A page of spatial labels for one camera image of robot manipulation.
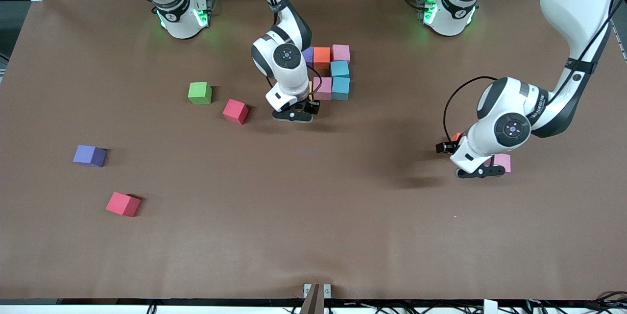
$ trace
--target orange object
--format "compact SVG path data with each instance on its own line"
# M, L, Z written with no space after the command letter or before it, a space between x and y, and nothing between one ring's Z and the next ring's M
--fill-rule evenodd
M313 68L317 71L329 70L331 66L331 48L313 48Z

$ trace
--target cube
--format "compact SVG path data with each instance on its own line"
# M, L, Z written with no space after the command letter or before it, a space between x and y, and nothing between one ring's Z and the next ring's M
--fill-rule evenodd
M211 103L211 86L206 81L192 82L188 98L193 104L210 104Z
M349 99L349 86L351 86L351 79L347 77L334 77L331 97L334 100L348 100Z
M303 57L305 58L305 63L307 63L307 66L313 67L314 66L314 48L307 48L303 51Z
M484 165L490 165L490 158L487 159ZM511 173L511 156L506 153L499 153L499 155L494 155L494 164L503 166L506 168L506 173Z
M118 215L134 217L140 202L138 198L115 192L107 204L107 210Z
M351 47L348 45L331 46L331 60L345 60L351 62Z
M314 99L316 100L332 100L333 99L333 79L329 77L314 77L312 88L315 90L318 85L320 85L320 89L313 94Z
M107 152L96 146L78 145L74 154L74 163L87 167L102 167Z
M246 120L246 116L248 116L248 107L246 107L244 102L229 99L222 114L229 122L244 124L244 120Z
M331 48L313 48L313 68L317 71L329 70L331 63Z
M346 60L336 60L331 62L331 76L351 77L349 73L349 62Z

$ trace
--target brown table surface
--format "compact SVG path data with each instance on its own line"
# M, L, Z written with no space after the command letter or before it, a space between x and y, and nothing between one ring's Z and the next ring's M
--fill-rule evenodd
M460 36L403 0L291 0L313 44L352 46L351 98L275 122L250 58L263 0L220 0L192 40L145 0L34 3L0 89L0 296L595 298L627 287L625 62L611 36L571 128L459 180L434 153L478 75L552 89L567 46L539 0L480 0ZM210 106L188 84L215 88ZM464 89L450 130L476 121ZM251 106L226 121L229 98ZM109 149L102 169L78 144ZM144 199L105 211L114 191Z

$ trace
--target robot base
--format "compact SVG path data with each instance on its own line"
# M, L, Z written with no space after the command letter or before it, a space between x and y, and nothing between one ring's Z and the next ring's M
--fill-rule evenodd
M172 37L177 39L190 39L202 29L209 27L211 21L211 9L215 0L190 0L190 8L181 15L177 22L170 22L159 15L161 27L165 28Z
M314 121L314 115L320 110L319 100L309 100L309 98L296 102L283 111L272 112L272 117L276 121L311 123Z
M475 12L475 8L468 11L463 18L455 19L442 4L438 3L439 0L421 1L419 6L424 6L425 8L430 9L426 11L419 11L418 17L422 24L429 26L433 29L433 31L436 31L440 35L459 35L472 21L472 15Z

